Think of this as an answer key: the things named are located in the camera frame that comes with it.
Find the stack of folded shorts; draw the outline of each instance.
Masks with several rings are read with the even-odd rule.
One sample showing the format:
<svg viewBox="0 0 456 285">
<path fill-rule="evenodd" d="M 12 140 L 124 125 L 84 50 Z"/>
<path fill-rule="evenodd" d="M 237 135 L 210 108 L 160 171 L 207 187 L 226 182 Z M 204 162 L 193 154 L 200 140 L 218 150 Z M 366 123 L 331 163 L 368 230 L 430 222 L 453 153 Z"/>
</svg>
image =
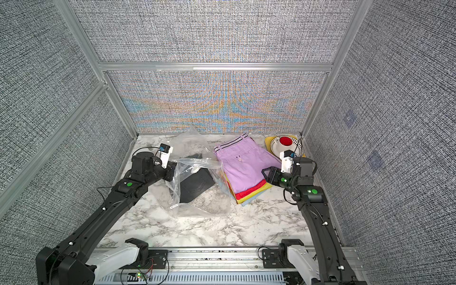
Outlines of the stack of folded shorts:
<svg viewBox="0 0 456 285">
<path fill-rule="evenodd" d="M 251 201 L 272 187 L 264 179 L 261 173 L 263 169 L 271 166 L 281 168 L 280 160 L 256 144 L 247 134 L 217 145 L 214 153 L 222 163 L 228 187 L 237 204 Z"/>
</svg>

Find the lavender shorts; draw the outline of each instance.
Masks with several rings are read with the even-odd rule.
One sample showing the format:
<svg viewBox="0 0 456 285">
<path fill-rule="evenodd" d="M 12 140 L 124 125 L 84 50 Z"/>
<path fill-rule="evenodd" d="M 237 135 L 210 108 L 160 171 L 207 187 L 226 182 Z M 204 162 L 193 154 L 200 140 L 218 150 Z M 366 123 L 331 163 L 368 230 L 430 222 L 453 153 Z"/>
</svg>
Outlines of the lavender shorts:
<svg viewBox="0 0 456 285">
<path fill-rule="evenodd" d="M 217 145 L 214 153 L 222 163 L 234 193 L 246 191 L 260 183 L 264 168 L 282 167 L 280 160 L 257 145 L 247 134 Z"/>
</svg>

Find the metal extrusion bar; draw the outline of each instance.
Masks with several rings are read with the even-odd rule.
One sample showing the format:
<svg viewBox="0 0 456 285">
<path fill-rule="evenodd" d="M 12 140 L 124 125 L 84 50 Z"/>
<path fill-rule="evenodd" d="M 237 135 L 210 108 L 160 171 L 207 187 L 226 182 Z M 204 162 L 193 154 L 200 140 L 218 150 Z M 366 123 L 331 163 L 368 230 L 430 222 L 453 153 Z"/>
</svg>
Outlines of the metal extrusion bar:
<svg viewBox="0 0 456 285">
<path fill-rule="evenodd" d="M 106 88 L 106 84 L 98 83 L 60 128 L 40 148 L 29 163 L 14 177 L 8 186 L 6 186 L 5 190 L 0 193 L 0 218 L 4 216 L 10 206 L 33 180 L 35 175 L 66 139 L 73 128 L 79 124 L 81 118 L 87 113 L 92 104 Z"/>
<path fill-rule="evenodd" d="M 130 136 L 134 139 L 137 137 L 136 126 L 131 120 L 130 115 L 127 112 L 124 104 L 120 100 L 119 95 L 114 89 L 109 77 L 103 73 L 103 71 L 99 68 L 98 63 L 100 59 L 97 56 L 97 53 L 92 47 L 90 40 L 88 39 L 84 29 L 82 28 L 81 24 L 79 23 L 76 14 L 74 13 L 73 8 L 71 7 L 68 0 L 54 0 L 54 4 L 58 8 L 60 14 L 62 15 L 63 19 L 67 23 L 68 28 L 70 29 L 71 33 L 73 34 L 74 38 L 79 44 L 79 47 L 83 51 L 87 61 L 90 63 L 90 66 L 93 69 L 93 72 L 97 75 L 99 81 L 105 81 L 108 86 L 108 97 L 114 106 L 114 109 L 119 114 L 120 119 L 125 125 L 125 128 L 128 130 Z"/>
<path fill-rule="evenodd" d="M 74 14 L 74 10 L 71 7 L 70 3 L 67 0 L 54 0 L 54 4 L 58 8 L 65 22 L 67 23 L 68 28 L 73 34 L 75 40 L 78 42 L 79 47 L 86 56 L 87 61 L 93 69 L 93 72 L 97 75 L 98 80 L 103 81 L 103 73 L 98 68 L 98 62 L 100 60 L 98 59 L 95 50 L 90 44 L 90 41 L 86 33 L 84 32 L 84 29 L 81 27 L 81 24 L 79 23 L 76 14 Z"/>
<path fill-rule="evenodd" d="M 203 62 L 100 62 L 103 71 L 325 71 L 333 69 L 331 63 L 203 63 Z"/>
<path fill-rule="evenodd" d="M 313 246 L 305 246 L 312 256 Z M 170 272 L 255 272 L 255 271 L 296 271 L 296 269 L 264 268 L 263 261 L 258 257 L 258 247 L 179 247 L 179 248 L 149 248 L 169 250 L 168 260 Z M 96 248 L 91 256 L 102 254 L 111 248 Z M 359 280 L 365 280 L 362 261 L 353 247 L 342 248 L 347 261 Z"/>
<path fill-rule="evenodd" d="M 310 109 L 309 114 L 304 122 L 304 127 L 302 129 L 303 136 L 307 136 L 309 133 L 312 124 L 315 121 L 315 118 L 318 115 L 318 112 L 320 111 L 321 106 L 323 105 L 323 102 L 325 101 L 325 98 L 328 95 L 328 92 L 331 89 L 334 80 L 336 79 L 337 73 L 339 72 L 345 56 L 347 55 L 348 50 L 350 49 L 353 40 L 355 39 L 356 33 L 358 32 L 358 29 L 363 22 L 370 5 L 372 4 L 372 1 L 373 0 L 359 1 L 350 24 L 347 27 L 347 31 L 343 37 L 343 40 L 339 46 L 339 50 L 337 51 L 337 54 L 334 58 L 334 68 L 327 76 L 323 87 L 317 95 L 317 98 L 313 103 L 312 108 Z"/>
<path fill-rule="evenodd" d="M 136 130 L 136 125 L 133 123 L 133 120 L 131 119 L 130 115 L 128 114 L 127 108 L 125 107 L 124 103 L 120 99 L 119 94 L 117 93 L 117 90 L 115 89 L 111 79 L 109 76 L 103 72 L 104 78 L 106 80 L 106 84 L 108 85 L 108 97 L 114 106 L 114 109 L 117 111 L 117 114 L 119 115 L 120 119 L 125 125 L 125 128 L 127 129 L 128 133 L 133 139 L 136 139 L 138 137 L 138 131 Z"/>
<path fill-rule="evenodd" d="M 138 135 L 179 135 L 182 132 L 175 132 L 175 133 L 139 133 Z M 202 135 L 237 135 L 239 136 L 239 133 L 200 133 Z M 251 135 L 264 135 L 265 133 L 249 133 Z M 291 133 L 274 133 L 274 135 L 296 135 L 296 134 L 291 134 Z"/>
</svg>

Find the marble tabletop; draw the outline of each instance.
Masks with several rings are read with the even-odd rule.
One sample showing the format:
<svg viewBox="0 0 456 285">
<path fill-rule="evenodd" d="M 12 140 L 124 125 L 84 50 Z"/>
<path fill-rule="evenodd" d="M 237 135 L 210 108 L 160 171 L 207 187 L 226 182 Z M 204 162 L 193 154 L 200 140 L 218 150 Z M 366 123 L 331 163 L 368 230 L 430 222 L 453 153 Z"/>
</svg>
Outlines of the marble tabletop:
<svg viewBox="0 0 456 285">
<path fill-rule="evenodd" d="M 250 135 L 265 148 L 267 135 Z M 134 150 L 159 145 L 171 135 L 140 135 Z M 204 135 L 209 146 L 236 138 L 236 135 Z M 131 168 L 129 161 L 123 174 Z M 106 233 L 98 247 L 116 247 L 129 238 L 139 238 L 151 247 L 259 246 L 277 245 L 283 238 L 300 238 L 312 245 L 309 229 L 297 206 L 283 199 L 283 189 L 272 187 L 242 207 L 231 200 L 228 216 L 215 218 L 174 218 L 161 207 L 152 192 L 165 187 L 162 181 L 149 187 L 138 203 Z"/>
</svg>

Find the fabric wall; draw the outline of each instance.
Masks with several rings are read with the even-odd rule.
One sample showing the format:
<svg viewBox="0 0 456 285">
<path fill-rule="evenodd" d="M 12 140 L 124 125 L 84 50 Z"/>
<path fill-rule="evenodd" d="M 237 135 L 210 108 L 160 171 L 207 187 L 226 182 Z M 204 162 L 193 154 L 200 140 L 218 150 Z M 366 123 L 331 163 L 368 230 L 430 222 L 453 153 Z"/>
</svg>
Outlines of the fabric wall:
<svg viewBox="0 0 456 285">
<path fill-rule="evenodd" d="M 358 4 L 69 2 L 103 62 L 332 63 Z M 324 79 L 322 73 L 296 72 L 133 71 L 109 76 L 138 131 L 153 133 L 181 132 L 189 125 L 200 132 L 297 133 Z"/>
<path fill-rule="evenodd" d="M 298 133 L 325 72 L 108 73 L 140 133 Z"/>
<path fill-rule="evenodd" d="M 36 254 L 54 247 L 103 202 L 131 137 L 102 94 L 0 220 L 0 283 L 36 284 Z M 109 189 L 100 189 L 106 197 Z"/>
<path fill-rule="evenodd" d="M 0 2 L 0 191 L 97 85 L 52 0 Z M 106 94 L 0 219 L 0 284 L 36 284 L 35 256 L 79 227 L 131 138 Z"/>
<path fill-rule="evenodd" d="M 332 62 L 357 2 L 70 0 L 119 62 Z"/>
<path fill-rule="evenodd" d="M 1 192 L 98 80 L 53 1 L 0 11 Z"/>
<path fill-rule="evenodd" d="M 456 5 L 375 0 L 307 137 L 372 284 L 454 284 Z"/>
</svg>

